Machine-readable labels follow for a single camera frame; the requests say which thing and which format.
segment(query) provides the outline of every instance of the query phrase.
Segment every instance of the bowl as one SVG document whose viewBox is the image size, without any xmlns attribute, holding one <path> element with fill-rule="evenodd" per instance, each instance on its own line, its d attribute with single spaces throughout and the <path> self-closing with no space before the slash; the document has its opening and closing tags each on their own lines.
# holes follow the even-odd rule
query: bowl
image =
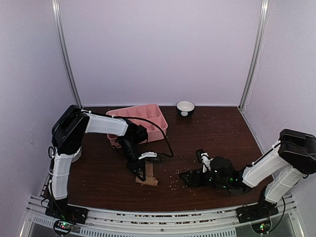
<svg viewBox="0 0 316 237">
<path fill-rule="evenodd" d="M 179 101 L 177 103 L 177 113 L 182 117 L 189 117 L 194 113 L 195 106 L 190 101 Z"/>
</svg>

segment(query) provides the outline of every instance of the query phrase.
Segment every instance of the white wall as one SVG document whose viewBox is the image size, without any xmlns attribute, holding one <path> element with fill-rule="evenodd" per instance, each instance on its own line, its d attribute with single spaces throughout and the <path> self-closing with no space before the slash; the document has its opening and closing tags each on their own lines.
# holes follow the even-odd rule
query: white wall
<svg viewBox="0 0 316 237">
<path fill-rule="evenodd" d="M 238 105 L 261 0 L 60 0 L 85 106 Z"/>
<path fill-rule="evenodd" d="M 284 128 L 316 135 L 316 1 L 272 0 L 264 48 L 246 106 L 264 150 Z M 293 196 L 309 237 L 316 236 L 316 175 Z"/>
<path fill-rule="evenodd" d="M 0 236 L 15 237 L 47 174 L 50 130 L 74 99 L 50 0 L 0 0 Z"/>
</svg>

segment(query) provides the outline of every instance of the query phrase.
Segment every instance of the robotic arm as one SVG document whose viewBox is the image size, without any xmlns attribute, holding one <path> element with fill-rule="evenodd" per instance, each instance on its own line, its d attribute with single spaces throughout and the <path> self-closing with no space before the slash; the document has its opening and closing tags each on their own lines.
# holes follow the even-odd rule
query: robotic arm
<svg viewBox="0 0 316 237">
<path fill-rule="evenodd" d="M 158 159 L 154 152 L 140 154 L 137 150 L 137 144 L 148 138 L 145 127 L 128 119 L 96 115 L 71 105 L 52 129 L 48 216 L 67 219 L 71 215 L 73 221 L 85 222 L 87 210 L 68 205 L 67 184 L 71 163 L 81 156 L 81 144 L 86 133 L 117 135 L 127 159 L 126 167 L 142 181 L 146 180 L 145 160 Z"/>
<path fill-rule="evenodd" d="M 316 138 L 313 135 L 285 129 L 279 140 L 257 161 L 236 171 L 223 157 L 210 158 L 202 149 L 196 151 L 202 168 L 180 174 L 189 187 L 211 186 L 232 194 L 245 194 L 262 180 L 283 168 L 278 177 L 266 186 L 256 205 L 240 207 L 240 223 L 277 214 L 277 202 L 302 178 L 316 172 Z"/>
</svg>

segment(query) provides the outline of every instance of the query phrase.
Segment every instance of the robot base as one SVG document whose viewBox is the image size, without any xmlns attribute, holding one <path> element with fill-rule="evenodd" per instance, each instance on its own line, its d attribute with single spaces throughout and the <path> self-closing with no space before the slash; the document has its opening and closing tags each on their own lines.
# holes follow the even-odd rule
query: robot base
<svg viewBox="0 0 316 237">
<path fill-rule="evenodd" d="M 74 215 L 74 220 L 72 222 L 78 223 L 78 224 L 85 224 L 85 221 L 88 216 L 88 210 L 82 207 L 77 207 L 77 206 L 67 206 L 67 211 L 71 214 Z M 45 211 L 46 216 L 51 216 L 56 219 L 63 219 L 61 216 L 61 213 L 59 211 L 55 211 L 51 208 L 47 208 Z"/>
<path fill-rule="evenodd" d="M 278 209 L 274 208 L 258 208 L 258 204 L 251 206 L 243 206 L 236 209 L 239 223 L 252 222 L 269 216 L 277 215 Z"/>
</svg>

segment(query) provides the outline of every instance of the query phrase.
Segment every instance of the pink plastic container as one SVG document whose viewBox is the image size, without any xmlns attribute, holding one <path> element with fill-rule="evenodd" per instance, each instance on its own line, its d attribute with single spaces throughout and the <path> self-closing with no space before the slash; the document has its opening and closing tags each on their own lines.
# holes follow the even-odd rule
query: pink plastic container
<svg viewBox="0 0 316 237">
<path fill-rule="evenodd" d="M 163 117 L 163 114 L 156 104 L 150 104 L 150 105 L 140 105 L 140 106 L 133 106 L 118 110 L 110 110 L 107 111 L 107 115 L 114 115 L 114 116 L 122 116 L 122 117 L 138 117 L 143 119 L 148 119 L 151 122 L 157 124 L 163 132 L 167 133 L 168 124 L 166 120 Z M 148 142 L 153 142 L 157 140 L 163 139 L 163 135 L 160 132 L 160 130 L 153 126 L 152 124 L 141 121 L 137 119 L 130 119 L 133 123 L 136 125 L 142 125 L 147 129 L 148 132 Z M 108 134 L 108 139 L 110 140 L 110 143 L 112 146 L 120 147 L 120 145 L 115 142 L 117 137 L 111 134 Z"/>
</svg>

